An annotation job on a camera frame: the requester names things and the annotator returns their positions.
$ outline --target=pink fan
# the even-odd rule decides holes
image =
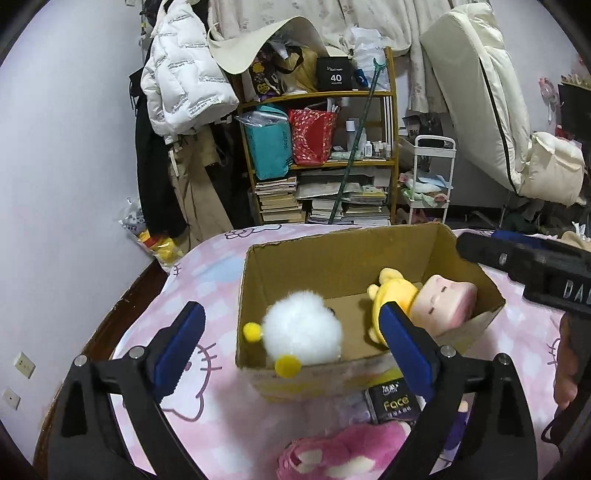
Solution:
[[[558,94],[554,84],[547,78],[540,79],[540,93],[544,99],[544,103],[548,105],[548,123],[552,123],[552,111],[556,111],[556,105],[558,104]]]

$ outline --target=teal bag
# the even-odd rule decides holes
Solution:
[[[272,106],[260,105],[256,110],[278,113],[287,120],[283,110]],[[285,177],[293,163],[289,122],[266,127],[245,126],[245,132],[256,177],[259,180]]]

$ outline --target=white puffer jacket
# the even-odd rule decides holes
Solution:
[[[238,98],[217,65],[203,22],[188,0],[162,1],[141,86],[154,131],[166,143],[192,128],[209,124],[238,106]]]

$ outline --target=khaki pants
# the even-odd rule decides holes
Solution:
[[[206,165],[219,162],[211,129],[206,126],[195,136],[181,138],[182,148],[175,154],[178,178],[172,165],[168,174],[189,225],[174,239],[186,254],[208,238],[232,230],[232,224],[205,171]]]

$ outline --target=white rolling cart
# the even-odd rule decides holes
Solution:
[[[444,145],[451,145],[450,148],[441,147],[422,147],[421,141],[422,140],[443,140],[445,143]],[[447,208],[449,207],[449,199],[452,193],[452,180],[453,180],[453,164],[456,161],[456,142],[453,138],[449,137],[440,137],[438,135],[419,135],[415,141],[414,145],[410,143],[404,137],[398,137],[398,143],[401,148],[406,151],[409,151],[414,156],[414,168],[413,168],[413,188],[411,189],[410,198],[407,199],[404,197],[405,201],[408,203],[410,207],[410,213],[408,214],[408,224],[410,225],[413,222],[413,211],[415,208],[437,208],[443,209],[443,223],[447,218]],[[418,158],[419,157],[433,157],[433,158],[449,158],[451,159],[451,166],[449,170],[449,180],[446,180],[447,183],[447,201],[438,203],[435,207],[429,205],[427,202],[416,199],[414,196],[414,188],[416,185],[416,178],[417,178],[417,165],[418,165]]]

